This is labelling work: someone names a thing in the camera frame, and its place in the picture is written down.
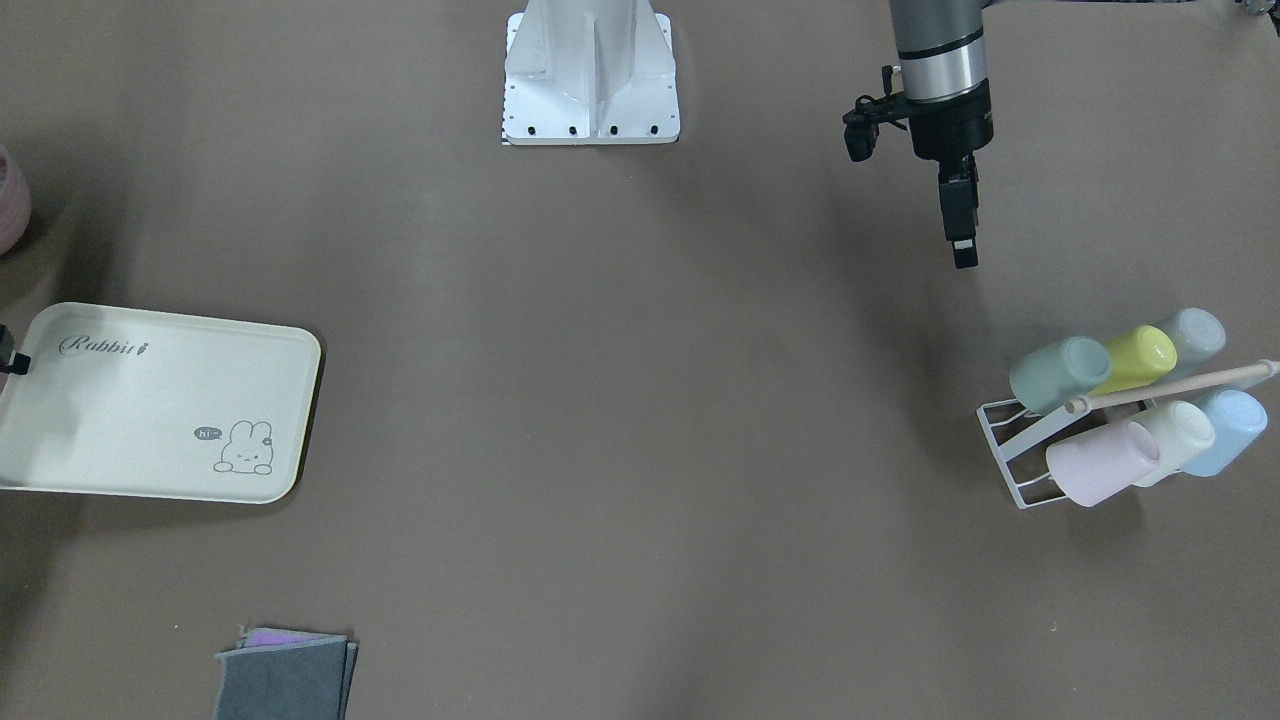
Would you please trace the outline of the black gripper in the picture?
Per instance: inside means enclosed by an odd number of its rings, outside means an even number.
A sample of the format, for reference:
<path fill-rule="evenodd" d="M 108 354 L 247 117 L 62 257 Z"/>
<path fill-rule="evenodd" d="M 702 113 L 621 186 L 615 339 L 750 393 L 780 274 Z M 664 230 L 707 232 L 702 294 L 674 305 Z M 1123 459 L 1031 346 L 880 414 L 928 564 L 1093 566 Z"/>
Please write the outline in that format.
<path fill-rule="evenodd" d="M 940 210 L 954 265 L 975 268 L 980 200 L 974 152 L 995 137 L 989 81 L 945 100 L 910 100 L 908 109 L 913 151 L 938 164 Z"/>

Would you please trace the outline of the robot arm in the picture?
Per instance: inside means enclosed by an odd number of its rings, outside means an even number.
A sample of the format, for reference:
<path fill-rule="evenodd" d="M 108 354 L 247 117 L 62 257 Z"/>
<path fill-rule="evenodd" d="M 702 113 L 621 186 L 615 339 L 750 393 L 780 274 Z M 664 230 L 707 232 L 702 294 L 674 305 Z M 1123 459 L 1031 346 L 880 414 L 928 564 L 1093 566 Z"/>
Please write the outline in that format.
<path fill-rule="evenodd" d="M 995 137 L 982 5 L 892 1 L 914 154 L 938 167 L 943 236 L 957 269 L 979 264 L 975 154 Z"/>

